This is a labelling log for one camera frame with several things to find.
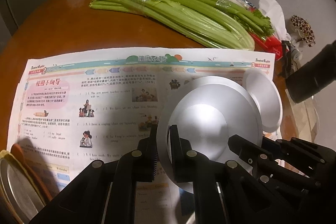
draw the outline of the table surface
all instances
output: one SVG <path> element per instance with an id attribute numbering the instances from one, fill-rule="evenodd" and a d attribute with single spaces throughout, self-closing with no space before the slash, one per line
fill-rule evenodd
<path id="1" fill-rule="evenodd" d="M 6 149 L 9 118 L 16 92 L 28 59 L 112 47 L 202 48 L 197 42 L 140 15 L 88 7 L 91 0 L 48 0 L 19 27 L 0 55 L 2 110 L 0 151 Z M 287 98 L 285 80 L 278 74 L 274 83 L 283 103 L 281 134 L 289 140 L 297 136 L 293 112 Z"/>

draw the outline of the newspaper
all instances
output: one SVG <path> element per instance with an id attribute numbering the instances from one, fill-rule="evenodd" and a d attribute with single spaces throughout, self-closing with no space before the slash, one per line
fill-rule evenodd
<path id="1" fill-rule="evenodd" d="M 110 162 L 134 150 L 159 122 L 170 93 L 208 75 L 241 84 L 250 67 L 272 80 L 274 54 L 135 47 L 28 60 L 16 90 L 7 149 L 19 143 L 55 196 L 93 160 Z M 179 217 L 192 213 L 181 202 L 188 194 L 159 164 L 153 183 L 137 185 L 135 223 L 180 223 Z"/>

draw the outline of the white tissue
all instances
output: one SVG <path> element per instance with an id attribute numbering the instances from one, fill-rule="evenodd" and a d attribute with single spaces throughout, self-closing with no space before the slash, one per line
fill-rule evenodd
<path id="1" fill-rule="evenodd" d="M 284 13 L 276 0 L 259 0 L 259 10 L 270 18 L 277 39 L 291 41 L 291 36 L 286 30 Z"/>

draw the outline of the round wooden table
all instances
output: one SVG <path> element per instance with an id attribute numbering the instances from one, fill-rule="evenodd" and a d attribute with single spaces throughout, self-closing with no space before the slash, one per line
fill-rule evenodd
<path id="1" fill-rule="evenodd" d="M 90 9 L 90 1 L 48 0 L 25 20 L 1 53 L 0 151 L 6 149 L 16 86 L 28 59 L 112 47 L 203 47 L 150 18 Z M 284 79 L 277 76 L 280 72 L 281 62 L 277 62 L 274 82 L 283 102 L 281 134 L 290 139 L 297 133 Z"/>

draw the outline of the red package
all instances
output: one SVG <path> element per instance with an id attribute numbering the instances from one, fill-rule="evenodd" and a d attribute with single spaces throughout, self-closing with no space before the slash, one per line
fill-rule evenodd
<path id="1" fill-rule="evenodd" d="M 275 61 L 278 61 L 282 57 L 282 46 L 281 41 L 277 39 L 275 36 L 268 37 L 266 41 L 263 41 L 260 37 L 258 37 L 254 33 L 249 33 L 252 36 L 254 42 L 256 42 L 260 47 L 263 48 L 266 52 L 275 54 Z"/>

